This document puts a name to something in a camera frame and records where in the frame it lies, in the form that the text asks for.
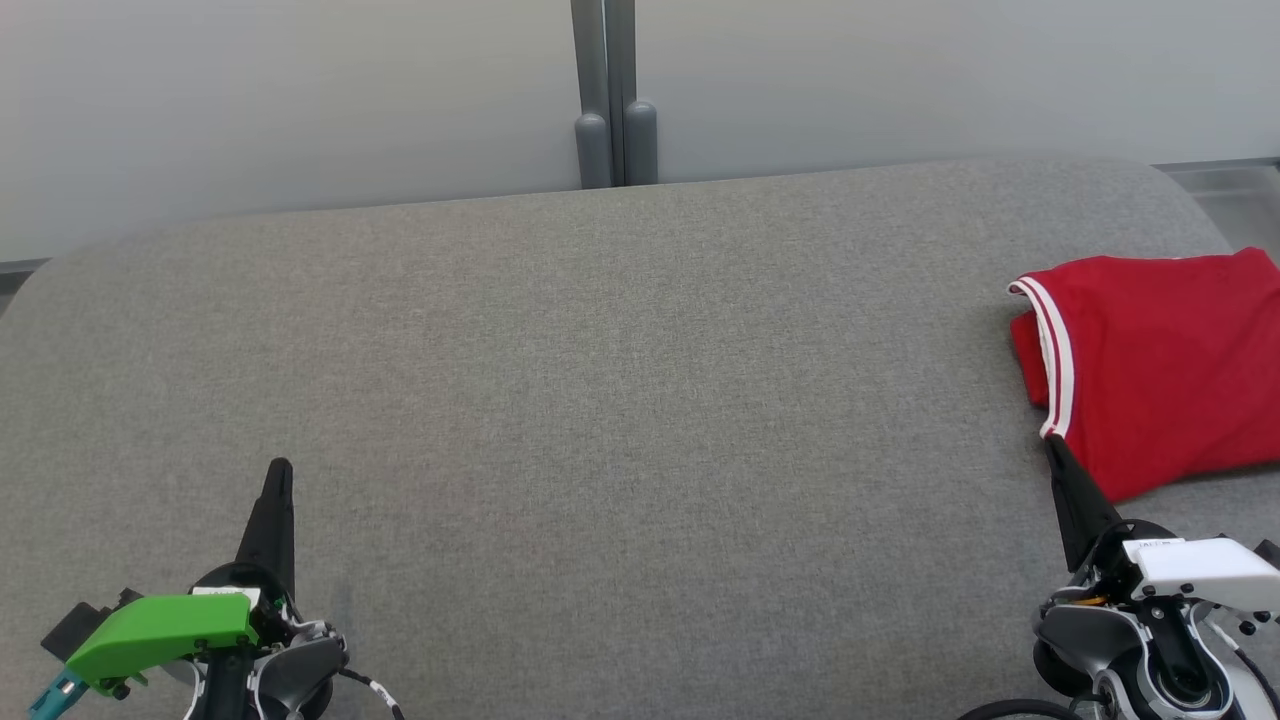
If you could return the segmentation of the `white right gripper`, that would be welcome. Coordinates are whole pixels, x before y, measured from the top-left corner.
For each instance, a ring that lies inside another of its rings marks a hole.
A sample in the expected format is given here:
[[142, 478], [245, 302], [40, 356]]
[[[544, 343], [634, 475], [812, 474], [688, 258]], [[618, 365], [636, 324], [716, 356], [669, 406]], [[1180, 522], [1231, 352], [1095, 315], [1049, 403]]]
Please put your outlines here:
[[1262, 539], [1249, 547], [1229, 536], [1185, 539], [1151, 521], [1121, 521], [1065, 438], [1046, 436], [1044, 455], [1064, 557], [1075, 571], [1076, 605], [1181, 598], [1242, 618], [1277, 616], [1276, 543]]

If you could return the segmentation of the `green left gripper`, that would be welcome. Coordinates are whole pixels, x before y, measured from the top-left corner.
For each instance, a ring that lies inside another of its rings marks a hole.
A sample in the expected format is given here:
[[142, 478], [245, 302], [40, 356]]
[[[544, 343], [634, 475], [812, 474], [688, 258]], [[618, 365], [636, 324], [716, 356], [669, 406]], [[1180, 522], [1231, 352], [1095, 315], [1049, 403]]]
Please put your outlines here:
[[270, 461], [236, 553], [184, 594], [141, 594], [108, 610], [70, 643], [65, 667], [102, 694], [113, 684], [223, 650], [253, 657], [287, 642], [294, 606], [293, 466]]

